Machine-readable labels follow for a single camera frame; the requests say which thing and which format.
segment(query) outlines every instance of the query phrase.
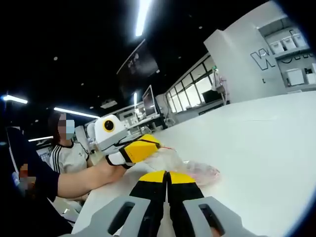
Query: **glass wall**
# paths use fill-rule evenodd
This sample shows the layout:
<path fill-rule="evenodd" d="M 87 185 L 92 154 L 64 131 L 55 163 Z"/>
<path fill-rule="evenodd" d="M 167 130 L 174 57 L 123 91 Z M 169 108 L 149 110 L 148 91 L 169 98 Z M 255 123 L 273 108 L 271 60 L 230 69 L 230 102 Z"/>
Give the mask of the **glass wall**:
<path fill-rule="evenodd" d="M 167 92 L 167 100 L 173 113 L 205 103 L 203 93 L 212 89 L 214 81 L 213 66 L 213 59 L 207 57 Z"/>

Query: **fluorescent light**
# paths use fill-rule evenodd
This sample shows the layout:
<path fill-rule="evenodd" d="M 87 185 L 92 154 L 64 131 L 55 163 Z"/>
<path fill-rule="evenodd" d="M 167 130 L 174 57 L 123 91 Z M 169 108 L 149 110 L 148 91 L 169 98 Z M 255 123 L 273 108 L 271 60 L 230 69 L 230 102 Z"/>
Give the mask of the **fluorescent light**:
<path fill-rule="evenodd" d="M 139 11 L 136 26 L 136 36 L 141 36 L 143 33 L 146 15 L 152 0 L 139 0 Z"/>
<path fill-rule="evenodd" d="M 16 101 L 16 102 L 20 102 L 20 103 L 23 103 L 23 104 L 27 104 L 28 101 L 27 100 L 23 100 L 23 99 L 20 99 L 18 97 L 14 97 L 14 96 L 11 96 L 11 95 L 6 95 L 3 97 L 3 100 L 13 100 L 13 101 Z"/>
<path fill-rule="evenodd" d="M 88 115 L 88 114 L 84 114 L 84 113 L 80 113 L 80 112 L 76 112 L 76 111 L 72 111 L 72 110 L 65 110 L 65 109 L 61 109 L 58 107 L 55 107 L 54 110 L 56 111 L 60 111 L 60 112 L 65 112 L 65 113 L 69 113 L 69 114 L 74 114 L 74 115 L 80 115 L 80 116 L 85 116 L 85 117 L 89 117 L 89 118 L 94 118 L 94 119 L 99 119 L 99 116 L 96 115 Z"/>
<path fill-rule="evenodd" d="M 29 142 L 34 142 L 34 141 L 39 141 L 39 140 L 44 140 L 44 139 L 51 139 L 51 138 L 53 138 L 53 136 L 34 138 L 34 139 L 29 140 Z"/>
<path fill-rule="evenodd" d="M 134 106 L 136 107 L 137 105 L 137 93 L 134 93 Z"/>

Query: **plastic bag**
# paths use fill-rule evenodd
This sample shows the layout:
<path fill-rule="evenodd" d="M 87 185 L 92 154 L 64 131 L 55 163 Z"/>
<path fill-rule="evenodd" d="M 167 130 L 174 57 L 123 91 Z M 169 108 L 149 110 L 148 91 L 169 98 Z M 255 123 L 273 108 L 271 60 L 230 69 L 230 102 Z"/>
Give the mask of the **plastic bag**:
<path fill-rule="evenodd" d="M 166 170 L 188 174 L 198 186 L 215 183 L 220 172 L 209 164 L 192 160 L 182 161 L 178 153 L 171 148 L 162 147 L 144 161 L 154 171 Z"/>

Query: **face mask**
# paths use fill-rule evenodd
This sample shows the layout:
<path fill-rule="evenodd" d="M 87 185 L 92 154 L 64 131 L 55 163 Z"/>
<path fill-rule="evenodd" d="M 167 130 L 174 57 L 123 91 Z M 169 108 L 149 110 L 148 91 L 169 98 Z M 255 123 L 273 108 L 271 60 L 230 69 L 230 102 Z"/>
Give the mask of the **face mask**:
<path fill-rule="evenodd" d="M 66 120 L 66 139 L 69 140 L 74 136 L 75 133 L 75 121 Z"/>

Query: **dark hair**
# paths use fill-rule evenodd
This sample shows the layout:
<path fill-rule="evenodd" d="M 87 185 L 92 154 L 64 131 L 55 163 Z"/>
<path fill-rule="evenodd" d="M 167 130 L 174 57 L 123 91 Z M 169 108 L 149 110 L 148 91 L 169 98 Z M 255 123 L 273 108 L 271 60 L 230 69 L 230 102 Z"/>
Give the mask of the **dark hair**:
<path fill-rule="evenodd" d="M 53 112 L 48 118 L 48 129 L 51 135 L 53 135 L 53 145 L 56 145 L 59 140 L 58 122 L 61 117 L 60 113 Z"/>

